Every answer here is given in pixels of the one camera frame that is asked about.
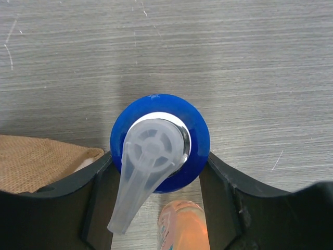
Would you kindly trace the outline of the blue pump bottle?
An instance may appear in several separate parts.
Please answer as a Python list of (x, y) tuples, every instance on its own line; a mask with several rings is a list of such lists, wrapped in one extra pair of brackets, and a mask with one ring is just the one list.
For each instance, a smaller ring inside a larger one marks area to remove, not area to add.
[(151, 94), (120, 113), (110, 149), (120, 182), (107, 228), (124, 234), (152, 193), (177, 191), (199, 176), (210, 153), (210, 134), (191, 103)]

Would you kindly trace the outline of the orange bottle pink cap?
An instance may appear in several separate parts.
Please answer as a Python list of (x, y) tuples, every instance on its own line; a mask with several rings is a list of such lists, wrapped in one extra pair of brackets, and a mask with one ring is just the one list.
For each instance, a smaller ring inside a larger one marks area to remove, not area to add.
[(157, 225), (157, 249), (210, 249), (204, 210), (194, 202), (169, 202), (162, 209)]

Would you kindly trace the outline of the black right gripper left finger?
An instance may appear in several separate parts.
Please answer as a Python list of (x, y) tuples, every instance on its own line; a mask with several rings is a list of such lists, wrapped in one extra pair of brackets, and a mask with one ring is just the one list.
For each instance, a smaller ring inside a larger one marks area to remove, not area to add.
[(36, 192), (1, 191), (1, 249), (111, 249), (119, 177), (106, 153)]

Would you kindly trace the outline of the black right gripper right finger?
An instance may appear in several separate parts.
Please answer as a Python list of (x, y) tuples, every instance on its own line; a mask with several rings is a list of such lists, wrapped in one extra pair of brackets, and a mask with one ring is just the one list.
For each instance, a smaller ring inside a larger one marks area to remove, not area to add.
[(211, 249), (332, 249), (330, 181), (288, 192), (211, 154), (200, 185)]

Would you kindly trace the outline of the burlap watermelon canvas bag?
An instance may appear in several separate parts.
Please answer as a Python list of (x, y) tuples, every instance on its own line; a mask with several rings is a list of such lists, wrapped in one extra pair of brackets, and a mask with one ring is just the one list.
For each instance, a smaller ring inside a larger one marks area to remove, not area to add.
[(35, 192), (77, 172), (104, 150), (35, 137), (1, 135), (1, 190)]

